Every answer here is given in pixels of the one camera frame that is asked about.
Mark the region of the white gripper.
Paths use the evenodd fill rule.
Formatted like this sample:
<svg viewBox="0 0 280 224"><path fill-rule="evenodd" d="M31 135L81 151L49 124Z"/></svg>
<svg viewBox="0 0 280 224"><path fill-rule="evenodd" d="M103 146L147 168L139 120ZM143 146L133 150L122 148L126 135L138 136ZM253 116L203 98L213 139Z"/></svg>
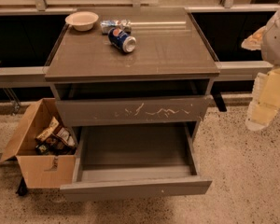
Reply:
<svg viewBox="0 0 280 224"><path fill-rule="evenodd" d="M259 131L270 124L280 109L280 67L267 74L258 73L252 90L245 126Z"/></svg>

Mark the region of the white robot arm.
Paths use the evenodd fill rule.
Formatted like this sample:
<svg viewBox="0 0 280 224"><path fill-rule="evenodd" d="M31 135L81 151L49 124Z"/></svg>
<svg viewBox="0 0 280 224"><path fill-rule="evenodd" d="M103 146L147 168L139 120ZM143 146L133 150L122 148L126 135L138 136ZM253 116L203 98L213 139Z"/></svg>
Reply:
<svg viewBox="0 0 280 224"><path fill-rule="evenodd" d="M246 128L259 131L269 126L280 109L280 8L241 47L260 50L262 60L273 66L268 73L257 74L247 109Z"/></svg>

